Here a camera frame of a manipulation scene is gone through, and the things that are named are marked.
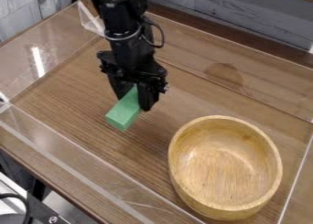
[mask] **wooden bowl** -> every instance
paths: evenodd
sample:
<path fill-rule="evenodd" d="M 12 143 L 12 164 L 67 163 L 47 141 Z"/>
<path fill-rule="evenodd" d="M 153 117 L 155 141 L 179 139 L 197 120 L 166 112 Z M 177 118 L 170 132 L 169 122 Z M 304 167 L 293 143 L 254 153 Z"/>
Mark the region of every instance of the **wooden bowl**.
<path fill-rule="evenodd" d="M 178 130 L 169 164 L 182 200 L 221 220 L 244 219 L 260 211 L 282 178 L 270 138 L 250 123 L 225 116 L 195 119 Z"/>

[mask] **green block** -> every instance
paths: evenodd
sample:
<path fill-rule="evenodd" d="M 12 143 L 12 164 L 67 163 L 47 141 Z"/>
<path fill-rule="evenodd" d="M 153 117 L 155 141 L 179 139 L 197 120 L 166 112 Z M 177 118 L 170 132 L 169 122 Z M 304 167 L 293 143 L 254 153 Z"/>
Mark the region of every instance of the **green block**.
<path fill-rule="evenodd" d="M 131 88 L 124 97 L 106 115 L 107 122 L 120 131 L 126 131 L 141 113 L 137 86 Z"/>

